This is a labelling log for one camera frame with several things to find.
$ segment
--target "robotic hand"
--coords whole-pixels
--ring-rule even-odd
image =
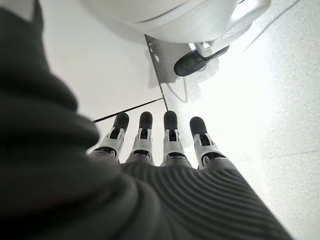
[[[110,16],[159,40],[195,45],[174,71],[190,75],[221,56],[271,5],[271,0],[89,0]]]
[[[177,115],[173,111],[167,111],[164,114],[163,121],[163,162],[161,166],[178,165],[191,168],[181,143]],[[119,162],[119,156],[124,143],[128,123],[129,116],[124,112],[119,113],[114,120],[110,132],[91,155],[104,152],[108,153],[112,159]],[[126,163],[138,162],[154,165],[152,155],[152,123],[153,117],[150,112],[146,111],[141,114],[139,129]],[[196,116],[190,120],[190,129],[199,169],[210,168],[213,165],[219,164],[220,161],[227,160],[227,158],[219,151],[217,145],[211,140],[207,133],[206,125],[200,117]]]

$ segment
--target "black caster wheel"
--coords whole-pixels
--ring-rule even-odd
[[[188,52],[175,63],[174,72],[180,77],[185,77],[193,74],[196,71],[202,69],[211,60],[225,54],[228,51],[229,47],[230,45],[207,57],[201,56],[196,49]]]

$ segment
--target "speckled floor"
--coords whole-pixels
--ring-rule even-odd
[[[297,240],[320,239],[319,20],[318,0],[273,0],[225,55],[188,77],[173,71],[187,44],[147,37],[191,164],[189,120],[200,116]]]

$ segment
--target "white floor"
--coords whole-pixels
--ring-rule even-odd
[[[188,77],[187,44],[148,38],[169,110],[197,165],[189,120],[207,129],[297,240],[320,239],[320,2],[273,0],[229,51]]]
[[[145,36],[85,0],[41,0],[44,45],[52,72],[79,112],[97,120],[162,98]]]

